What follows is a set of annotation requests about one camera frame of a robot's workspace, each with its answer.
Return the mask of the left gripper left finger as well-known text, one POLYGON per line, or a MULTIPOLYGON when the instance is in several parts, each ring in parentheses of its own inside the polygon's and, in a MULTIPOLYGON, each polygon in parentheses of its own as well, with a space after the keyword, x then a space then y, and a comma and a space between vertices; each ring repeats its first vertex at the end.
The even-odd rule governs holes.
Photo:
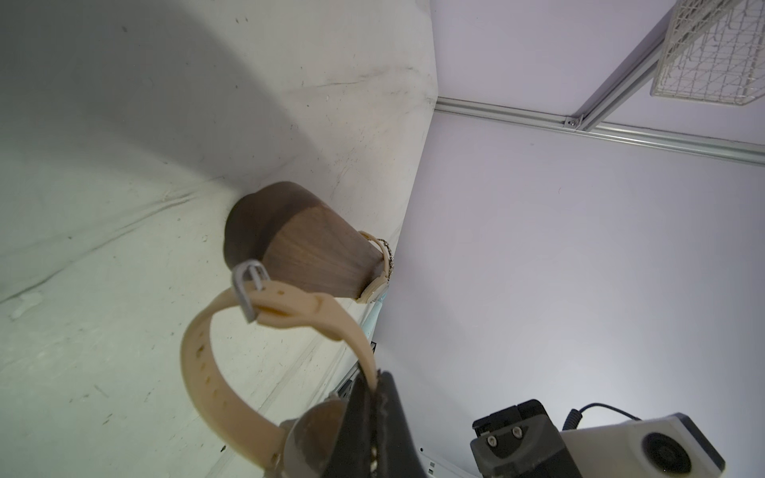
POLYGON ((323 477, 370 478, 376 476, 375 394, 363 374, 350 388, 346 411, 323 477))

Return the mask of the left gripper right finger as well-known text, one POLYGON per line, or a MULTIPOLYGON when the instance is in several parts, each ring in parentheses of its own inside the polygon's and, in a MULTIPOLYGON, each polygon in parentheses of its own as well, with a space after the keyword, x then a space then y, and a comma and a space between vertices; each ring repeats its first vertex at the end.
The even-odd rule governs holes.
POLYGON ((379 373, 375 406, 377 476, 426 478, 390 372, 379 373))

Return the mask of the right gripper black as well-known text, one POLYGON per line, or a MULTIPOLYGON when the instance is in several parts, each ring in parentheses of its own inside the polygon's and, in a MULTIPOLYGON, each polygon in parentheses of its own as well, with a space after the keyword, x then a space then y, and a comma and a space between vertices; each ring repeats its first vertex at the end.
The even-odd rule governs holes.
POLYGON ((484 477, 579 477, 561 432, 539 400, 475 420, 471 452, 484 477))

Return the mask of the cream strap wrist watch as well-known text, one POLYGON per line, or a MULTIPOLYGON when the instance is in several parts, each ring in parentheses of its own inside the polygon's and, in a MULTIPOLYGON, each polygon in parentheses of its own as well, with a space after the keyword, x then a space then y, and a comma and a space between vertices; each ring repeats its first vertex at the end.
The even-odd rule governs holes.
POLYGON ((394 255, 392 255, 392 248, 390 248, 388 241, 366 231, 359 231, 359 233, 366 241, 375 245, 382 254, 382 265, 379 267, 377 276, 364 288, 360 297, 356 300, 358 304, 370 304, 380 299, 382 294, 388 289, 388 285, 390 285, 390 277, 392 277, 392 271, 394 271, 394 255))

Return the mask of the wooden watch stand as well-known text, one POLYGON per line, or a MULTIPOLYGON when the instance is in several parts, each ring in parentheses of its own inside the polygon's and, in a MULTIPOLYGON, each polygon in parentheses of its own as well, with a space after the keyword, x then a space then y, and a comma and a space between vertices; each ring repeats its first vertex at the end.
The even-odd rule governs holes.
POLYGON ((329 205, 289 181, 233 205, 224 227, 223 257, 229 269, 257 260, 273 280, 355 301, 377 276, 383 258, 329 205))

